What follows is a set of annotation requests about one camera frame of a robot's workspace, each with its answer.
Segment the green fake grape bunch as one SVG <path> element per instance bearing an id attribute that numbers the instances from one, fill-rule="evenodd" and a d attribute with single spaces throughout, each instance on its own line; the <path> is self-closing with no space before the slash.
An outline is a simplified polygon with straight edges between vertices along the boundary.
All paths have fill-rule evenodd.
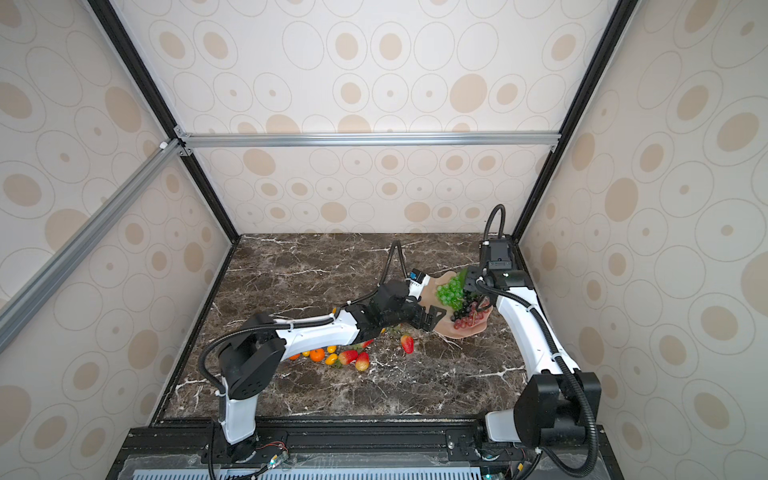
<path id="1" fill-rule="evenodd" d="M 440 303 L 450 307 L 454 312 L 463 310 L 471 299 L 471 294 L 465 289 L 467 269 L 459 271 L 446 284 L 437 287 L 436 295 Z"/>

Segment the red fake grape bunch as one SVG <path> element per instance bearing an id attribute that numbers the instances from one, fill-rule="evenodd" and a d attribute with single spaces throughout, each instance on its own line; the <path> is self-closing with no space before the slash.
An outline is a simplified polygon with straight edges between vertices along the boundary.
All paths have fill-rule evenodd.
<path id="1" fill-rule="evenodd" d="M 484 325 L 490 315 L 492 307 L 479 301 L 473 302 L 471 315 L 462 322 L 453 322 L 454 330 L 468 330 L 476 326 Z"/>

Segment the pink scalloped fruit bowl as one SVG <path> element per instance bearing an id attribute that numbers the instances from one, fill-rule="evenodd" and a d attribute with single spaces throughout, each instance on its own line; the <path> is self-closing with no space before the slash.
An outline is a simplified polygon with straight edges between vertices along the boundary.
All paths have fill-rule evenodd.
<path id="1" fill-rule="evenodd" d="M 451 339 L 461 339 L 483 332 L 494 307 L 488 296 L 465 288 L 468 269 L 449 271 L 422 281 L 419 305 L 424 316 L 418 328 Z"/>

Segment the black fake grape bunch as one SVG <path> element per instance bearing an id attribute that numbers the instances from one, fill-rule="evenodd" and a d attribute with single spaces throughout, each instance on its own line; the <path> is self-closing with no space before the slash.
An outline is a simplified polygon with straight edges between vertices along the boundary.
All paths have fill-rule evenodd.
<path id="1" fill-rule="evenodd" d="M 472 301 L 464 301 L 462 305 L 453 312 L 452 321 L 454 323 L 462 322 L 465 318 L 470 316 L 472 305 L 473 305 Z"/>

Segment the fake orange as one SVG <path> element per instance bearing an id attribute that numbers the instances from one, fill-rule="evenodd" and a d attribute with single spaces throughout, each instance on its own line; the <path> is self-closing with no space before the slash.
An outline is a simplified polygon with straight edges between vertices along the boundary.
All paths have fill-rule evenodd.
<path id="1" fill-rule="evenodd" d="M 311 350 L 309 354 L 309 358 L 313 362 L 322 362 L 325 360 L 325 357 L 326 357 L 326 351 L 322 348 Z"/>

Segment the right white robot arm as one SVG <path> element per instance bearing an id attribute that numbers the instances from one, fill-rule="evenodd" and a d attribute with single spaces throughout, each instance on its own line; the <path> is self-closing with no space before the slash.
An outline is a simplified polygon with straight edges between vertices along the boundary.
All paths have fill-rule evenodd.
<path id="1" fill-rule="evenodd" d="M 510 328 L 527 383 L 513 408 L 485 416 L 488 439 L 534 451 L 529 476 L 546 455 L 564 474 L 584 478 L 599 454 L 597 413 L 601 385 L 568 355 L 551 328 L 529 274 L 503 232 L 506 208 L 496 205 L 479 244 L 479 264 L 467 270 L 466 292 L 487 300 Z"/>

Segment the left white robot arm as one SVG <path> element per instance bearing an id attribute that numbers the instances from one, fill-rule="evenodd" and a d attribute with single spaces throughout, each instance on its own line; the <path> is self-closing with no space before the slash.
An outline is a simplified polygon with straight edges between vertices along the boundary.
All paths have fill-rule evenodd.
<path id="1" fill-rule="evenodd" d="M 389 280 L 395 256 L 404 260 L 398 241 L 390 245 L 376 288 L 330 313 L 298 320 L 258 313 L 203 347 L 197 370 L 216 389 L 218 424 L 228 444 L 256 434 L 258 396 L 283 361 L 328 346 L 362 344 L 403 323 L 425 332 L 434 330 L 446 310 L 421 304 L 431 277 L 420 270 L 402 269 L 399 279 Z"/>

